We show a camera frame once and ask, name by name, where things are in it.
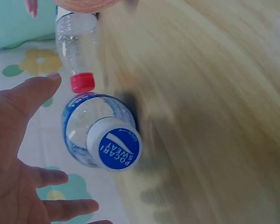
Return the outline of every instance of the teal flower print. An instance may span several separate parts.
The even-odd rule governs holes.
[[[47,169],[58,169],[57,167],[47,167]],[[92,199],[86,190],[85,180],[78,174],[69,174],[69,181],[65,184],[47,186],[36,190],[42,200],[75,200]],[[66,224],[87,223],[93,213],[85,216],[78,216],[66,222]],[[64,222],[53,222],[54,224],[65,224]]]

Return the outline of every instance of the pocari sweat logo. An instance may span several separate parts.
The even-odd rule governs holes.
[[[125,169],[138,157],[140,144],[137,136],[125,128],[109,131],[99,144],[102,162],[112,169]]]

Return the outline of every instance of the bottle cap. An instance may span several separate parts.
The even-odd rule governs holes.
[[[74,75],[70,79],[71,90],[74,93],[92,91],[95,87],[93,73],[84,72]]]
[[[86,137],[86,147],[99,167],[112,172],[130,169],[142,153],[138,132],[114,117],[103,118],[92,125]]]

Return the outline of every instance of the red bottle cap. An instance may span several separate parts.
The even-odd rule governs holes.
[[[89,92],[94,89],[95,83],[93,73],[84,72],[76,74],[70,79],[71,90],[74,93]]]

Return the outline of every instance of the plastic bottle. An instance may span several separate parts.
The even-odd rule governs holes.
[[[141,155],[133,115],[114,97],[93,92],[77,95],[66,105],[62,124],[68,151],[88,167],[121,172]]]
[[[95,87],[92,66],[98,48],[97,17],[56,8],[56,45],[64,67],[71,73],[74,93]]]

